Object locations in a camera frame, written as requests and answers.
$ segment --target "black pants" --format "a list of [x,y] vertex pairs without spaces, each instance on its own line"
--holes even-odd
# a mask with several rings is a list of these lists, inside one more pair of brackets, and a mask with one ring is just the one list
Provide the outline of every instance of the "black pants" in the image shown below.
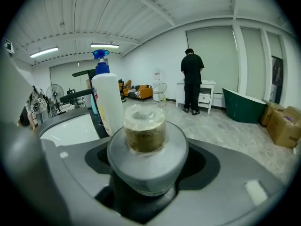
[[200,92],[200,84],[185,84],[185,109],[189,109],[191,104],[192,110],[199,111],[198,109],[198,95]]

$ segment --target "plastic wrap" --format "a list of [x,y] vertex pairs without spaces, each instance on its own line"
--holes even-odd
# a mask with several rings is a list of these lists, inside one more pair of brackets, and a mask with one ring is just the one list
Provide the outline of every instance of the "plastic wrap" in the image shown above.
[[166,117],[155,106],[134,105],[123,120],[127,143],[134,150],[148,153],[159,149],[166,137]]

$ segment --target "black t-shirt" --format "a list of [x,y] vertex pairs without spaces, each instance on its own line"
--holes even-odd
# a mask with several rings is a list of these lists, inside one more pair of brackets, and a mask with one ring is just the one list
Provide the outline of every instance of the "black t-shirt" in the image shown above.
[[185,84],[201,84],[200,69],[204,68],[203,61],[200,56],[188,54],[181,62],[181,71],[184,71]]

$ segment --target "cardboard box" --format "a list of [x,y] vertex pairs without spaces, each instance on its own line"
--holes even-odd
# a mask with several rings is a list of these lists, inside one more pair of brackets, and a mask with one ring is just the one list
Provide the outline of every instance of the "cardboard box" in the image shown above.
[[90,89],[91,88],[91,85],[90,85],[90,80],[86,80],[86,84],[87,84],[87,89]]
[[266,100],[263,100],[263,101],[266,103],[266,107],[264,109],[264,113],[263,113],[262,117],[260,118],[260,122],[263,126],[267,126],[271,119],[273,110],[283,111],[285,108],[274,102],[270,102],[270,101],[266,101]]
[[301,138],[301,111],[291,106],[274,110],[267,130],[276,145],[295,147]]

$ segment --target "tile floor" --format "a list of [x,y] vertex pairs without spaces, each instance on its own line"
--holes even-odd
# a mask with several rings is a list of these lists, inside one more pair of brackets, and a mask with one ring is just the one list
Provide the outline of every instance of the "tile floor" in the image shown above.
[[[153,103],[150,99],[143,102],[127,98],[123,106],[127,108],[134,104]],[[225,111],[217,109],[212,109],[208,115],[207,109],[201,108],[201,113],[193,116],[191,112],[182,111],[182,105],[176,108],[175,102],[170,101],[161,109],[165,112],[167,120],[179,126],[188,138],[245,153],[257,160],[284,184],[288,184],[296,169],[299,157],[294,155],[290,148],[274,145],[266,128],[260,124],[234,121],[226,115]]]

